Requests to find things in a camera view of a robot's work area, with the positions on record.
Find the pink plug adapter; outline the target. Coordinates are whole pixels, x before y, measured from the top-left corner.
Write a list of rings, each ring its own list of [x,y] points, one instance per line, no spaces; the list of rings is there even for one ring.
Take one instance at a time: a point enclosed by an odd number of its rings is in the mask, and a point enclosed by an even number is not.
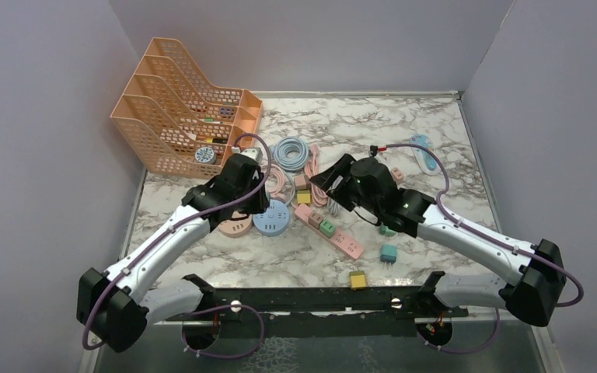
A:
[[[296,190],[308,190],[309,179],[305,174],[297,175],[293,177]]]

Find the green plug adapter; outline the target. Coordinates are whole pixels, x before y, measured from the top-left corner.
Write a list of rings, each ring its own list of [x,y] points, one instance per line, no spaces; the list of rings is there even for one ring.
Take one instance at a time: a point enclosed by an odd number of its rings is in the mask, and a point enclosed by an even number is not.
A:
[[[319,231],[328,239],[331,239],[335,235],[336,229],[336,226],[327,220],[323,220],[319,225]]]
[[[395,232],[394,230],[392,230],[391,228],[389,228],[386,225],[380,225],[379,226],[379,233],[381,235],[387,236],[387,237],[393,237],[395,235],[397,235],[397,232]]]

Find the teal plug adapter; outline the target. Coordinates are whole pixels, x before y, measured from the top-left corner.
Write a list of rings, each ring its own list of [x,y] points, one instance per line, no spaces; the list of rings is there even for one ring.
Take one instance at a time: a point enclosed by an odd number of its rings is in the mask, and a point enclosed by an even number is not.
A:
[[[394,264],[397,259],[397,247],[390,244],[383,244],[379,252],[379,260],[381,263]]]

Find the yellow plug adapter front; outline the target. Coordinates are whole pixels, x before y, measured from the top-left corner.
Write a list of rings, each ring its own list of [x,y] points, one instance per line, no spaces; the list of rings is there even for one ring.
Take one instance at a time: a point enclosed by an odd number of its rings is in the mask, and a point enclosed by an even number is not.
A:
[[[367,277],[364,271],[351,271],[348,276],[351,290],[357,291],[368,287]]]

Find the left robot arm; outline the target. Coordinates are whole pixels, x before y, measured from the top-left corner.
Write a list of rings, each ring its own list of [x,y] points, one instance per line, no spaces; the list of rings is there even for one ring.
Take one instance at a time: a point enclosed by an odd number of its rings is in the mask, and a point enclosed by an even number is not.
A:
[[[265,180],[255,159],[231,156],[217,176],[190,188],[166,223],[134,252],[103,271],[88,269],[79,280],[76,307],[76,318],[84,326],[84,348],[106,344],[123,352],[157,322],[182,313],[195,319],[210,315],[214,300],[193,281],[164,288],[153,284],[182,253],[234,213],[266,211]]]

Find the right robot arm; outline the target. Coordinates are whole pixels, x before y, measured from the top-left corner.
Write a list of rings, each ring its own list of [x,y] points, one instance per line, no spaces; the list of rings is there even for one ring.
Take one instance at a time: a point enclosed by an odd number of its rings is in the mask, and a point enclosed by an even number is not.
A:
[[[343,155],[310,183],[348,211],[373,214],[380,225],[435,242],[491,271],[489,275],[435,274],[417,298],[429,316],[457,306],[505,309],[532,326],[544,327],[566,284],[559,247],[513,239],[440,207],[433,197],[397,185],[389,168],[374,157]]]

